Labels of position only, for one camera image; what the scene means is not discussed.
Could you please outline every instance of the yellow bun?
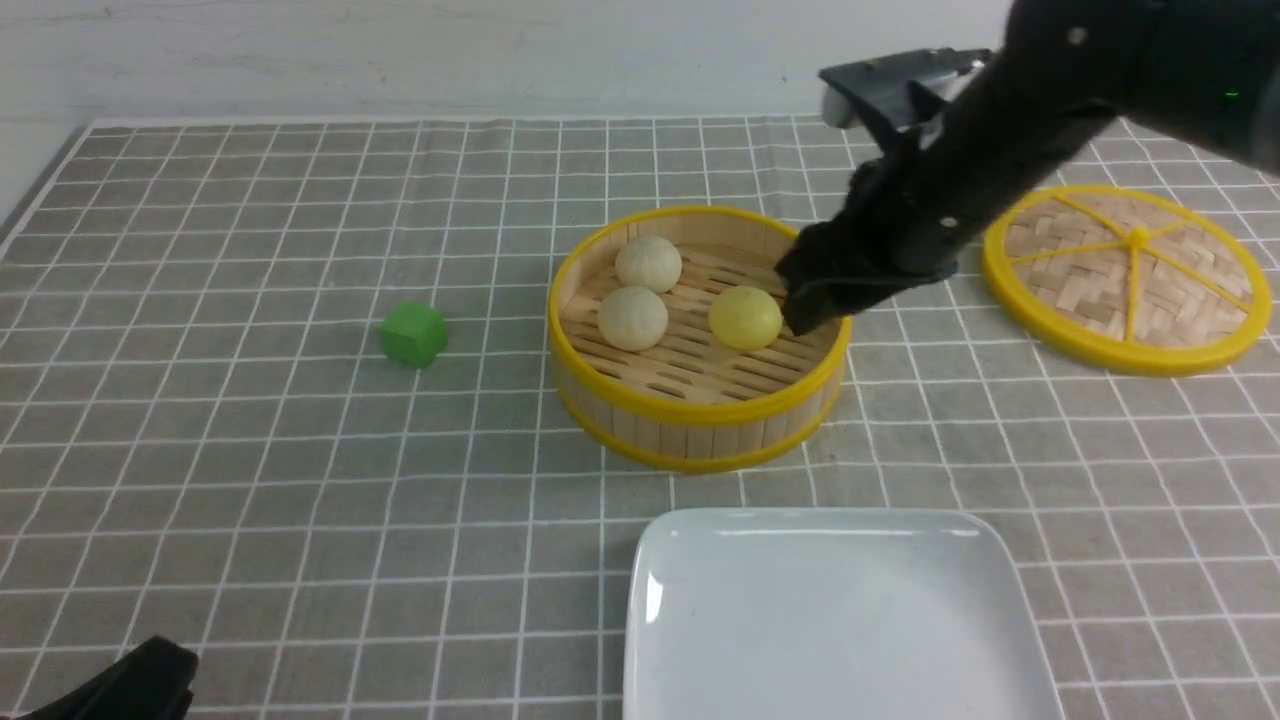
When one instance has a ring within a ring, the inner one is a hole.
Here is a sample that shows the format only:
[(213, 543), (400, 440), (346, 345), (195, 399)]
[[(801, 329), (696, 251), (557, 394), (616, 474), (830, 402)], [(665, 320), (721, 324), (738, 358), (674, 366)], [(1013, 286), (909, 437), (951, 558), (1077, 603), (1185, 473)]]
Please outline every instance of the yellow bun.
[(778, 302), (756, 287), (726, 290), (712, 302), (707, 320), (716, 340), (742, 351), (768, 347), (782, 332)]

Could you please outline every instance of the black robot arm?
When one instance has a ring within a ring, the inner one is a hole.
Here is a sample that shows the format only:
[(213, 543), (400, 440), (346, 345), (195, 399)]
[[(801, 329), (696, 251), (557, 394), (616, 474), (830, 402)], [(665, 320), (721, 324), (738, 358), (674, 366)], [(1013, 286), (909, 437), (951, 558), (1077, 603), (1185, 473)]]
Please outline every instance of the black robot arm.
[[(955, 272), (959, 251), (1119, 117), (1280, 173), (1280, 0), (1016, 0), (1004, 47), (827, 68), (829, 124), (881, 158), (778, 263), (796, 333)], [(948, 78), (966, 85), (952, 100)]]

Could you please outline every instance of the bamboo steamer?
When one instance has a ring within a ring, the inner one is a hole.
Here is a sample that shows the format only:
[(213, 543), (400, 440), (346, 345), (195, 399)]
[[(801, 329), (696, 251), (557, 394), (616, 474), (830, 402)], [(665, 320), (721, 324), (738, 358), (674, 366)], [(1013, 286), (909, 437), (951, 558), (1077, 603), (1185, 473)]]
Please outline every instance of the bamboo steamer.
[[(660, 296), (667, 334), (625, 352), (604, 342), (595, 314), (620, 287), (618, 251), (646, 234), (675, 243), (684, 272)], [(570, 415), (611, 450), (681, 473), (755, 465), (804, 441), (840, 392), (850, 320), (804, 337), (783, 329), (755, 352), (721, 346), (707, 323), (712, 301), (739, 284), (781, 301), (773, 265), (795, 234), (754, 213), (694, 206), (623, 218), (588, 237), (557, 270), (547, 309), (553, 378)]]

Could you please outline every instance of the white plate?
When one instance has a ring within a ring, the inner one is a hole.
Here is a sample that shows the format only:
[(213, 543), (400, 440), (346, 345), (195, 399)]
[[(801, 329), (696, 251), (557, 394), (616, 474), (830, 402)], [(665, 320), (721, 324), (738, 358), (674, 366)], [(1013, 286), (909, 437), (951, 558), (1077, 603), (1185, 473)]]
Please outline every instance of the white plate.
[(684, 510), (640, 538), (623, 720), (1061, 720), (989, 525), (915, 510)]

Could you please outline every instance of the green block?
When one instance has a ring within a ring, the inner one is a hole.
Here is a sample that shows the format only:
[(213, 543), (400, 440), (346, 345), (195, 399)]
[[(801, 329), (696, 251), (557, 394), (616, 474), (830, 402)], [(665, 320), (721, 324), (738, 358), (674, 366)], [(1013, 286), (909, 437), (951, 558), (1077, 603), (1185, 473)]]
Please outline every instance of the green block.
[(406, 365), (426, 368), (449, 342), (444, 315), (419, 302), (401, 302), (378, 325), (383, 354)]

